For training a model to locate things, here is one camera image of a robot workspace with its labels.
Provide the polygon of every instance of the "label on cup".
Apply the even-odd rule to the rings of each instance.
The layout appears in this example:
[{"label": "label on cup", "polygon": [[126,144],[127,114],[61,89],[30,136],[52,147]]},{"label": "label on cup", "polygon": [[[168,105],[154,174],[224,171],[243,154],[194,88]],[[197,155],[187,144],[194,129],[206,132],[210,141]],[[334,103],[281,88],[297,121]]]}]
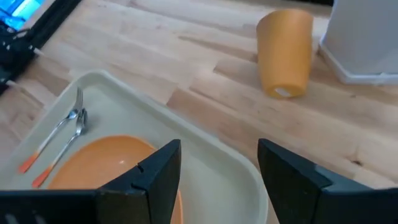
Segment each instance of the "label on cup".
[{"label": "label on cup", "polygon": [[284,88],[276,88],[275,91],[283,97],[291,97],[292,95]]}]

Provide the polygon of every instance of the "tray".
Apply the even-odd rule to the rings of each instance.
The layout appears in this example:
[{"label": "tray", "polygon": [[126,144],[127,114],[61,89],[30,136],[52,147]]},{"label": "tray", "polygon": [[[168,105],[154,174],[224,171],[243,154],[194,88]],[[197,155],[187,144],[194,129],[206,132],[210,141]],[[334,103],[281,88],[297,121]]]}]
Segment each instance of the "tray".
[{"label": "tray", "polygon": [[89,72],[64,90],[0,170],[0,189],[31,189],[34,178],[72,136],[75,121],[57,134],[26,174],[17,173],[17,166],[67,115],[75,102],[77,86],[83,90],[89,131],[74,142],[42,185],[43,189],[74,152],[95,139],[128,134],[146,139],[156,148],[172,139],[181,139],[180,190],[185,223],[266,222],[266,188],[248,159],[104,71]]}]

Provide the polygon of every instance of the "tray rim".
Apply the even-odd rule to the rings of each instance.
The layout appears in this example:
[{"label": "tray rim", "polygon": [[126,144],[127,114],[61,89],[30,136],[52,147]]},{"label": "tray rim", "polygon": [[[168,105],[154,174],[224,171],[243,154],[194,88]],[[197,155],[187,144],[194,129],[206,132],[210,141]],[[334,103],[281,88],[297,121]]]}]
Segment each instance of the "tray rim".
[{"label": "tray rim", "polygon": [[[29,131],[29,134],[18,144],[16,149],[9,156],[9,158],[12,158],[18,154],[18,152],[21,150],[21,146],[31,138],[33,133],[39,128],[40,123],[42,123],[47,118],[47,116],[52,112],[52,110],[59,104],[63,96],[66,95],[70,89],[75,88],[79,82],[82,82],[82,80],[90,76],[100,77],[102,79],[105,79],[107,82],[117,85],[118,87],[120,87],[122,91],[125,91],[130,95],[134,95],[136,99],[140,101],[140,103],[143,103],[148,107],[153,108],[163,117],[168,118],[169,120],[171,120],[171,122],[181,126],[184,130],[188,131],[190,134],[197,135],[202,141],[207,141],[208,143],[214,145],[214,147],[217,147],[219,150],[229,155],[229,157],[231,157],[235,161],[240,162],[248,170],[248,172],[251,174],[253,181],[255,181],[255,183],[257,184],[257,189],[258,189],[257,192],[259,194],[259,211],[260,211],[257,220],[259,222],[263,220],[267,222],[269,214],[269,198],[268,198],[267,189],[264,185],[260,172],[254,166],[254,164],[250,162],[250,160],[247,157],[243,156],[237,150],[233,149],[227,144],[221,142],[217,137],[212,136],[206,133],[204,130],[196,127],[194,124],[189,122],[189,120],[179,117],[175,113],[175,111],[171,110],[167,106],[156,102],[151,97],[147,96],[145,93],[136,90],[133,86],[129,86],[123,83],[121,80],[117,79],[114,75],[110,74],[106,70],[89,70],[87,72],[84,72],[83,75],[74,78],[69,83],[69,85],[61,92],[61,94],[57,97],[53,105],[50,106],[48,110],[44,113],[44,115],[35,123],[34,127]],[[2,166],[0,166],[0,170],[3,170],[3,168],[6,167],[7,164],[8,162],[5,162]]]}]

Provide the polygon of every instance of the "wood grain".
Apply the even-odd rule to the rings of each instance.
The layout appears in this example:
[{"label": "wood grain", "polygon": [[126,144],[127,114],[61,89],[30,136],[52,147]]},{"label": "wood grain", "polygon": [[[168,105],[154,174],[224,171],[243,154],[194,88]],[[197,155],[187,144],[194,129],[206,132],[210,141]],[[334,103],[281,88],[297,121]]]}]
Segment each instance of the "wood grain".
[{"label": "wood grain", "polygon": [[[284,7],[315,15],[315,48],[307,94],[278,101],[261,90],[256,24]],[[269,138],[370,187],[397,187],[398,88],[336,79],[316,54],[330,11],[281,0],[82,0],[18,80],[22,90],[0,97],[0,162],[74,78],[102,68],[256,165],[257,140]]]}]

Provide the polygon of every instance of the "upside-down cup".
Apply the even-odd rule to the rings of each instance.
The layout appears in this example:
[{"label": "upside-down cup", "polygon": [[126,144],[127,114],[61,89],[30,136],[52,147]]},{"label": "upside-down cup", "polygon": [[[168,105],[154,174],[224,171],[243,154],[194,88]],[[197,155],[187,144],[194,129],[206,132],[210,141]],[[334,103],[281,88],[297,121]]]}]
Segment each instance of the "upside-down cup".
[{"label": "upside-down cup", "polygon": [[313,16],[299,9],[274,11],[257,25],[258,67],[274,98],[300,96],[311,70]]}]

